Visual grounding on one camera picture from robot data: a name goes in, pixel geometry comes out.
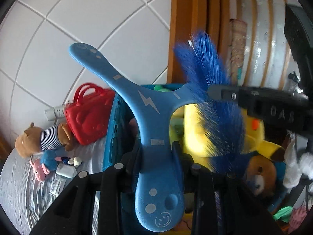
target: green cloth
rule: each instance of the green cloth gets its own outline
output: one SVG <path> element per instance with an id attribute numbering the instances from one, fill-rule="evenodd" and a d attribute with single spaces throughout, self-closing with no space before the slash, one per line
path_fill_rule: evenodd
<path id="1" fill-rule="evenodd" d="M 280 209 L 275 215 L 273 215 L 273 218 L 275 221 L 278 219 L 282 220 L 285 223 L 288 223 L 290 220 L 291 212 L 292 212 L 292 207 L 284 207 Z"/>

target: red plastic case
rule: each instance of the red plastic case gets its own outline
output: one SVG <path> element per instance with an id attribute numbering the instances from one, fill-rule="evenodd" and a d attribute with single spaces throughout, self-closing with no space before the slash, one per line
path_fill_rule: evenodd
<path id="1" fill-rule="evenodd" d="M 84 96 L 92 88 L 95 92 Z M 73 103 L 65 106 L 67 123 L 81 145 L 106 135 L 114 96 L 113 90 L 85 83 L 76 90 Z"/>

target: wall socket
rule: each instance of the wall socket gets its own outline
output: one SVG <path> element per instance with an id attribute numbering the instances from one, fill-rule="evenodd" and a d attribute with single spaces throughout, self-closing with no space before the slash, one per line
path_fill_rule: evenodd
<path id="1" fill-rule="evenodd" d="M 64 118 L 65 117 L 64 105 L 47 109 L 44 111 L 44 113 L 46 114 L 48 121 L 54 121 L 59 118 Z"/>

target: blue feather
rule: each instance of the blue feather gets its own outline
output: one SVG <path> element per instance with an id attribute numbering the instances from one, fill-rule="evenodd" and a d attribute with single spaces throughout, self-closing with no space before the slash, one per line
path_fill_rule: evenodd
<path id="1" fill-rule="evenodd" d="M 211 99 L 207 90 L 210 85 L 230 85 L 230 79 L 223 68 L 215 45 L 205 32 L 192 36 L 191 43 L 180 43 L 174 48 L 175 55 L 198 102 L 205 134 L 215 147 L 208 146 L 214 156 L 223 155 L 227 159 L 216 170 L 231 170 L 233 158 L 241 153 L 245 128 L 241 111 L 233 102 Z"/>

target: plush toy face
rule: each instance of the plush toy face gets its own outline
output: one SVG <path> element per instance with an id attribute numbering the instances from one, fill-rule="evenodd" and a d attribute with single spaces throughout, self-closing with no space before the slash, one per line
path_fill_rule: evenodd
<path id="1" fill-rule="evenodd" d="M 40 133 L 42 129 L 31 123 L 15 141 L 15 148 L 21 157 L 29 157 L 34 153 L 41 152 Z"/>
<path id="2" fill-rule="evenodd" d="M 40 159 L 36 159 L 34 162 L 29 160 L 29 163 L 32 166 L 32 170 L 35 173 L 36 179 L 40 182 L 44 181 L 44 179 L 46 178 L 46 174 L 40 164 Z"/>
<path id="3" fill-rule="evenodd" d="M 275 190 L 276 168 L 271 160 L 262 155 L 256 155 L 249 161 L 247 170 L 248 184 L 254 195 L 272 196 Z"/>

